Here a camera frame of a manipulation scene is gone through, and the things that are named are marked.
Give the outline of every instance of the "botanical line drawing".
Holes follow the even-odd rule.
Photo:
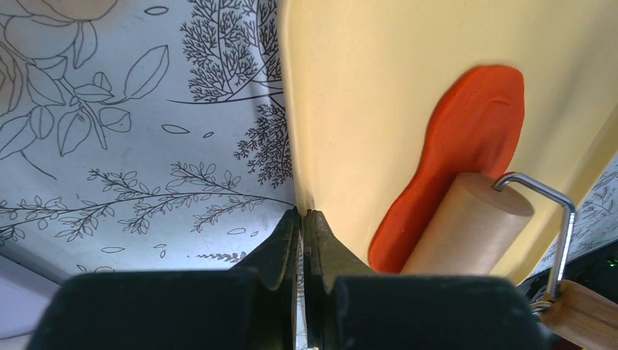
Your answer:
[[[237,101],[250,83],[281,93],[276,0],[189,0],[180,30],[194,101]]]
[[[101,251],[107,254],[114,254],[123,250],[125,250],[125,248],[122,248],[121,246],[106,246],[105,248],[101,248]]]
[[[77,265],[77,268],[81,272],[88,272],[88,269],[84,265]],[[109,266],[99,266],[93,271],[93,273],[103,273],[103,272],[116,272],[116,270],[113,268],[110,268]]]
[[[157,244],[156,246],[153,246],[152,248],[154,248],[154,249],[162,249],[162,248],[165,248],[167,246],[168,246],[167,244]],[[165,249],[163,249],[163,250],[161,250],[161,252],[159,252],[159,257],[161,259],[163,259],[165,257]]]
[[[244,259],[246,256],[247,256],[247,253],[241,252],[240,254],[238,253],[200,254],[200,255],[196,255],[195,257],[201,257],[203,259],[211,259],[211,260],[225,260],[226,263],[237,263],[241,261],[242,259]]]
[[[227,234],[228,235],[242,235],[245,232],[247,232],[247,230],[244,227],[239,227],[239,228],[234,228],[232,230],[227,231]]]
[[[102,71],[86,84],[72,82],[67,70],[82,68],[98,49],[93,21],[109,13],[116,0],[6,1],[0,5],[0,15],[8,18],[0,21],[0,160],[18,154],[55,179],[27,158],[26,149],[53,135],[64,157],[92,134],[107,149],[107,132],[131,128],[131,113],[120,105],[148,95],[165,76],[168,46],[153,47],[136,60],[122,93]]]
[[[236,159],[250,158],[249,173],[273,188],[292,178],[285,108],[273,96],[283,92],[278,56],[276,0],[189,0],[192,19],[181,26],[184,54],[193,64],[193,102],[219,104],[269,98],[260,104],[255,128],[238,142]],[[255,85],[268,93],[255,94]]]
[[[144,10],[144,13],[151,16],[161,16],[168,13],[170,9],[165,6],[153,6]]]
[[[305,335],[300,335],[300,333],[299,333],[299,335],[297,335],[297,337],[299,337],[299,338],[304,338],[304,337],[306,337],[306,336],[307,336],[306,334],[305,334]],[[305,343],[305,345],[303,345],[303,346],[301,346],[301,347],[298,347],[298,346],[297,346],[297,347],[296,347],[296,350],[307,350],[307,349],[309,349],[307,346],[308,346],[308,344],[307,344],[307,343]]]
[[[181,126],[177,126],[177,125],[173,125],[173,124],[163,124],[161,125],[161,128],[166,132],[166,133],[175,133],[175,134],[180,134],[180,133],[190,133],[191,131],[188,131],[187,129],[181,127]]]
[[[281,105],[262,104],[257,107],[262,115],[255,128],[245,133],[246,140],[237,143],[236,159],[253,158],[247,162],[249,174],[258,170],[257,181],[276,188],[292,178],[292,151],[289,146],[286,112]]]
[[[234,211],[253,211],[265,201],[294,204],[277,198],[252,195],[236,190],[240,176],[233,176],[228,170],[223,171],[223,181],[217,181],[214,163],[171,164],[171,176],[164,187],[149,187],[138,180],[137,171],[127,173],[109,173],[99,169],[90,170],[89,181],[100,182],[103,192],[115,193],[115,198],[104,203],[81,200],[82,205],[69,207],[62,197],[43,201],[35,196],[33,201],[22,199],[18,204],[9,205],[7,200],[0,201],[0,215],[8,218],[0,226],[0,246],[6,241],[18,241],[26,235],[21,225],[32,224],[44,230],[51,221],[66,225],[66,230],[58,232],[55,237],[65,238],[67,242],[84,236],[93,236],[99,226],[100,217],[115,217],[114,206],[120,203],[133,204],[133,217],[120,219],[124,231],[146,234],[150,229],[150,220],[166,212],[190,208],[192,204],[208,201],[202,214],[193,214],[195,219],[192,232],[202,232],[204,225],[215,225],[220,216]]]
[[[297,283],[297,294],[296,294],[296,304],[301,307],[305,307],[305,274],[303,270],[303,259],[302,259],[302,244],[298,241],[298,254],[297,261],[298,266],[296,270],[296,283]]]
[[[614,206],[616,199],[618,199],[618,161],[614,160],[577,211],[569,260],[616,240],[618,235],[618,211]],[[535,272],[541,272],[549,267],[555,256],[555,249],[554,243],[541,259]]]

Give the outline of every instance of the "leaf drawing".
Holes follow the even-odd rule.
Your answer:
[[[292,151],[286,124],[286,111],[279,104],[262,104],[257,107],[262,115],[255,128],[245,133],[246,140],[237,143],[236,159],[249,158],[249,174],[257,171],[257,181],[270,181],[273,188],[292,178]]]
[[[73,68],[78,69],[96,52],[97,35],[91,22],[82,22],[73,43]]]
[[[29,120],[29,116],[24,115],[0,127],[0,159],[19,152],[34,142],[36,135],[30,127]]]
[[[38,139],[45,139],[54,127],[54,116],[47,107],[36,106],[30,111],[30,127]]]
[[[64,155],[75,150],[88,136],[96,135],[101,148],[107,149],[105,132],[126,133],[130,130],[131,120],[130,112],[121,106],[117,109],[105,108],[150,93],[167,71],[167,47],[154,47],[133,64],[124,81],[129,96],[115,96],[110,81],[102,71],[94,74],[92,84],[75,87],[69,81],[71,77],[66,76],[68,61],[71,59],[72,68],[79,74],[78,70],[94,56],[98,45],[95,20],[108,14],[116,1],[95,1],[96,4],[52,1],[52,4],[36,0],[36,5],[30,4],[30,1],[27,6],[24,5],[25,0],[19,1],[10,0],[8,4],[11,5],[0,1],[0,10],[8,11],[3,13],[4,17],[0,16],[0,26],[3,27],[0,40],[0,116],[15,110],[32,110],[35,106],[58,106],[38,110],[41,114],[33,112],[29,115],[29,128],[35,135],[34,141],[50,135],[59,136],[58,148],[60,155]],[[166,8],[152,7],[148,12],[159,15],[163,10],[166,11]],[[21,98],[24,91],[30,98]],[[79,110],[80,117],[70,121],[71,116],[67,114],[76,110]],[[0,127],[19,117],[22,116],[3,118]],[[55,178],[26,157],[25,150],[32,144],[28,134],[23,129],[14,140],[15,135],[11,135],[7,141],[9,145],[2,144],[0,147],[4,148],[3,156],[19,151],[37,171]]]
[[[187,129],[172,124],[163,124],[161,125],[161,128],[163,128],[163,130],[168,133],[190,133],[190,131],[188,131]]]
[[[107,76],[102,71],[98,71],[93,76],[93,84],[104,89],[105,91],[112,91],[112,85],[109,84]]]
[[[240,227],[240,228],[235,228],[235,229],[227,231],[227,234],[228,235],[241,235],[245,232],[247,232],[247,230],[245,230],[243,227]]]
[[[23,90],[23,75],[17,60],[0,44],[0,116],[12,112],[19,104]]]
[[[121,246],[106,246],[105,248],[101,248],[103,253],[114,254],[125,250]]]
[[[102,126],[118,133],[127,133],[131,130],[131,113],[124,109],[105,107],[99,111]]]
[[[78,98],[88,102],[101,102],[112,97],[108,90],[94,84],[78,86],[74,91]]]
[[[34,63],[53,80],[62,79],[66,73],[66,57],[63,56],[34,60]]]
[[[64,114],[58,122],[58,150],[60,156],[73,152],[90,133],[92,122],[81,110]]]
[[[50,78],[37,67],[26,64],[28,70],[28,92],[39,106],[64,105],[62,93]]]
[[[170,9],[165,6],[153,6],[144,10],[144,13],[151,16],[161,16],[168,13]]]
[[[47,220],[46,219],[40,219],[39,223],[37,224],[37,226],[39,226],[39,230],[44,230],[47,228]]]
[[[163,79],[169,63],[167,45],[148,50],[131,67],[125,81],[125,96],[142,98],[151,93]]]
[[[249,83],[281,80],[276,0],[189,0],[192,20],[180,30],[193,101],[235,101]]]

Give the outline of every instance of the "yellow board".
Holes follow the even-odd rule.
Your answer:
[[[300,209],[323,211],[366,262],[375,230],[416,171],[436,103],[465,71],[496,63],[525,79],[509,170],[581,202],[618,149],[617,18],[616,0],[283,0]],[[560,209],[516,188],[536,214],[492,274],[520,283],[554,240]]]

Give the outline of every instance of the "tree drawing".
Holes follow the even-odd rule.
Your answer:
[[[273,97],[283,93],[277,43],[276,0],[188,0],[192,19],[183,23],[184,54],[192,63],[193,101],[219,104],[269,98],[257,106],[256,127],[238,142],[236,159],[249,158],[248,173],[277,187],[292,178],[285,108]]]
[[[107,15],[117,1],[7,1],[13,4],[0,5],[0,160],[20,155],[55,179],[27,158],[26,149],[51,136],[64,157],[91,135],[107,149],[106,133],[131,128],[131,113],[121,105],[148,95],[165,76],[168,46],[141,55],[123,87],[112,87],[102,71],[78,85],[66,77],[67,69],[80,69],[96,54],[93,21]],[[44,44],[29,44],[32,41]]]
[[[237,143],[238,151],[234,157],[240,160],[248,158],[249,173],[259,168],[257,181],[264,184],[270,181],[273,188],[292,178],[292,153],[289,148],[286,112],[282,106],[261,104],[257,111],[262,115],[257,118],[257,127],[249,128],[245,133],[247,140]]]
[[[206,166],[204,163],[177,162],[171,164],[172,180],[165,186],[153,187],[140,181],[136,171],[109,173],[92,169],[87,179],[99,182],[104,193],[114,193],[111,200],[103,203],[81,200],[82,205],[76,207],[69,207],[61,197],[43,200],[37,195],[32,201],[22,199],[15,205],[2,200],[0,216],[8,218],[8,223],[0,226],[0,246],[7,241],[24,239],[26,235],[21,228],[24,225],[45,230],[51,221],[66,225],[66,229],[57,232],[55,237],[66,239],[67,242],[93,236],[98,229],[99,218],[115,217],[114,206],[127,202],[133,204],[133,216],[117,222],[124,226],[124,231],[139,235],[148,233],[151,219],[155,216],[183,207],[190,208],[203,201],[208,205],[199,214],[193,215],[195,222],[192,232],[202,232],[204,225],[215,225],[224,214],[253,211],[255,206],[265,201],[293,206],[277,198],[240,192],[236,190],[241,181],[240,176],[223,171],[223,180],[220,181],[215,173],[214,163]]]
[[[189,80],[194,101],[232,101],[250,83],[281,81],[275,0],[189,3],[192,19],[180,30],[184,54],[195,66]]]

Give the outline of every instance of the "wire handle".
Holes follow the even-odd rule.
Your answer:
[[[545,294],[543,296],[543,301],[555,302],[558,298],[558,294],[560,293],[560,283],[563,280],[568,246],[571,243],[571,234],[573,233],[573,227],[575,226],[575,204],[573,204],[573,201],[567,195],[558,192],[557,190],[554,190],[553,188],[542,184],[527,175],[516,172],[506,173],[500,176],[500,178],[493,184],[492,188],[496,191],[502,191],[510,182],[522,184],[534,192],[537,192],[560,204],[564,209],[560,234],[558,235],[558,240],[556,242],[554,265],[549,272],[549,281],[547,282],[547,289],[545,290]],[[539,309],[537,312],[548,308],[549,305],[551,304],[543,303],[541,305],[541,303],[538,303],[538,305],[536,305],[536,308]]]

